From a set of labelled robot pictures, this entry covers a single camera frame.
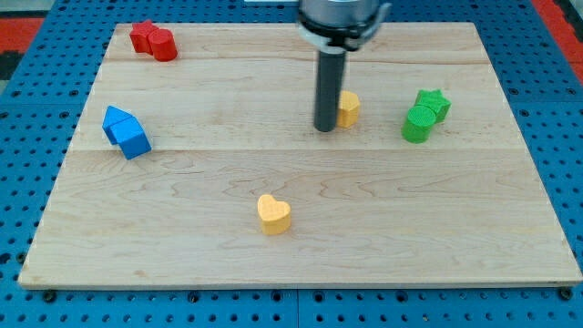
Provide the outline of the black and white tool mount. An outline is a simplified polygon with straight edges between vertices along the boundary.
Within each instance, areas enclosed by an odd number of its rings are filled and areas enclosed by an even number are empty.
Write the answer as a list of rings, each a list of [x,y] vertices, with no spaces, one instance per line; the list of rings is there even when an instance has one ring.
[[[389,15],[389,2],[300,2],[300,36],[323,52],[354,52],[370,41]]]

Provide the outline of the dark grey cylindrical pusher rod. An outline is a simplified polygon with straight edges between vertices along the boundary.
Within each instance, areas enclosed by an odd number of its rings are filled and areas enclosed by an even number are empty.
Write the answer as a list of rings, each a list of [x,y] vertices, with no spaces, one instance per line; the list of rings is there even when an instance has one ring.
[[[330,132],[336,127],[345,58],[345,52],[318,54],[313,126],[320,132]]]

